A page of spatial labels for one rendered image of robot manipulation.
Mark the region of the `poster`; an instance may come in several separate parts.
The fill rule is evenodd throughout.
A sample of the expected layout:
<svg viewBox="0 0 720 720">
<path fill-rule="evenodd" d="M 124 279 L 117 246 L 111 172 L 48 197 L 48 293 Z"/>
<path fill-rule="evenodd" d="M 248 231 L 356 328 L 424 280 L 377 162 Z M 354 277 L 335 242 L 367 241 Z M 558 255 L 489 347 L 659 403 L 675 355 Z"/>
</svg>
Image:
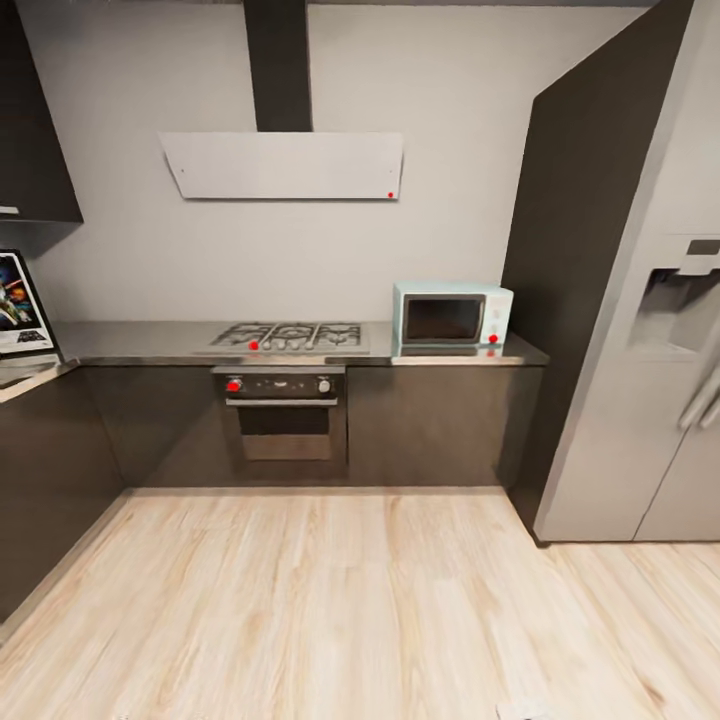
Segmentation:
<svg viewBox="0 0 720 720">
<path fill-rule="evenodd" d="M 59 350 L 19 249 L 0 249 L 0 357 Z"/>
</svg>

